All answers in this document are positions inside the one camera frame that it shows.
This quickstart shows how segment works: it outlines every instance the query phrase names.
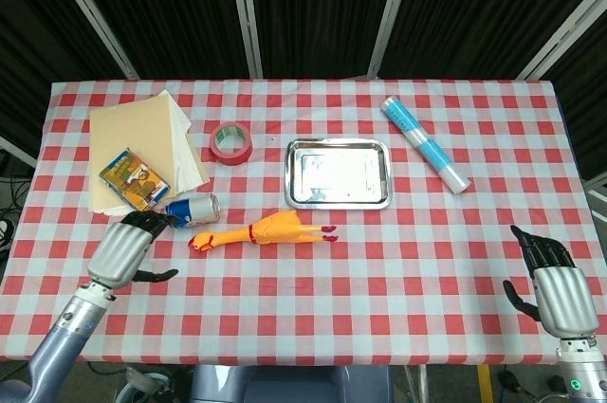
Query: stack of paper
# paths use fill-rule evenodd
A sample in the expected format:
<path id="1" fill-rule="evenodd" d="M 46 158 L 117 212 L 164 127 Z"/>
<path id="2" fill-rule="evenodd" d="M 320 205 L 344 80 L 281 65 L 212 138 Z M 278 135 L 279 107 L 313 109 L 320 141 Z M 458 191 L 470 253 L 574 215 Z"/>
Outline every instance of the stack of paper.
<path id="1" fill-rule="evenodd" d="M 171 185 L 156 208 L 207 183 L 209 177 L 187 134 L 191 125 L 166 90 L 148 100 L 94 109 L 90 117 L 89 210 L 107 215 L 132 210 L 99 177 L 126 148 Z"/>

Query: soda can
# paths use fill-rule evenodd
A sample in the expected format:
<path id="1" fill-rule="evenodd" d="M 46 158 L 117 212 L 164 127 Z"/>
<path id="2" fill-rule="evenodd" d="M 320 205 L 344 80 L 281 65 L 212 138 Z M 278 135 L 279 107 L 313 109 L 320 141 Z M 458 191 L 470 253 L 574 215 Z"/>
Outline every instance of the soda can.
<path id="1" fill-rule="evenodd" d="M 199 194 L 172 202 L 166 207 L 166 211 L 179 219 L 173 223 L 174 228 L 214 223 L 219 219 L 219 203 L 214 194 Z"/>

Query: robotic arm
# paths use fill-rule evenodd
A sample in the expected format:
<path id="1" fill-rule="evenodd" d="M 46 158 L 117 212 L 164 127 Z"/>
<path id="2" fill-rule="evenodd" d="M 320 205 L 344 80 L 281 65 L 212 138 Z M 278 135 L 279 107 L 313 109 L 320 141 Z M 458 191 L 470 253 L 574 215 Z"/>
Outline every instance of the robotic arm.
<path id="1" fill-rule="evenodd" d="M 586 277 L 560 242 L 510 228 L 523 250 L 538 305 L 524 302 L 505 280 L 508 299 L 561 340 L 557 358 L 570 399 L 607 403 L 607 368 L 595 339 L 598 316 Z"/>
<path id="2" fill-rule="evenodd" d="M 154 211 L 134 211 L 110 226 L 88 266 L 91 281 L 76 290 L 46 334 L 28 369 L 31 387 L 21 381 L 0 383 L 0 403 L 53 402 L 105 311 L 114 289 L 131 282 L 164 282 L 176 269 L 161 274 L 138 270 L 148 247 L 175 218 Z"/>

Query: blue and white roll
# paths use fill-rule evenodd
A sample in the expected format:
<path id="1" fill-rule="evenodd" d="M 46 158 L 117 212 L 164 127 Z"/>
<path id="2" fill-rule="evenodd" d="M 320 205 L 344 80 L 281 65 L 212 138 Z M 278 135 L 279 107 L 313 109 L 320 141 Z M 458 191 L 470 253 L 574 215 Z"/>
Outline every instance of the blue and white roll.
<path id="1" fill-rule="evenodd" d="M 458 194 L 470 186 L 470 181 L 457 172 L 449 156 L 428 136 L 426 130 L 397 97 L 386 99 L 381 104 L 381 110 L 426 158 L 452 192 Z"/>

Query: red and white checkered tablecloth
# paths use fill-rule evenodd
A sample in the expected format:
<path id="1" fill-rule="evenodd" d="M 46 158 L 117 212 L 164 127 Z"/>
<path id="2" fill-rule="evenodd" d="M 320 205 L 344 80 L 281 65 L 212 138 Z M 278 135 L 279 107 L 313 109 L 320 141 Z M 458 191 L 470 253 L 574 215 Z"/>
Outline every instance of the red and white checkered tablecloth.
<path id="1" fill-rule="evenodd" d="M 76 289 L 107 229 L 87 210 L 92 108 L 166 88 L 219 198 L 212 229 L 249 224 L 284 196 L 296 137 L 373 137 L 391 149 L 395 195 L 383 211 L 301 211 L 338 226 L 336 243 L 188 249 L 168 229 L 143 268 L 179 269 L 165 284 L 116 291 L 88 359 L 233 363 L 553 362 L 557 341 L 508 303 L 502 279 L 532 299 L 508 226 L 562 241 L 581 267 L 607 334 L 607 267 L 549 82 L 55 83 L 38 166 L 0 295 L 0 357 L 30 355 Z M 398 95 L 473 186 L 451 194 L 380 112 Z M 237 120 L 248 163 L 212 162 L 210 131 Z M 599 336 L 602 344 L 607 337 Z"/>

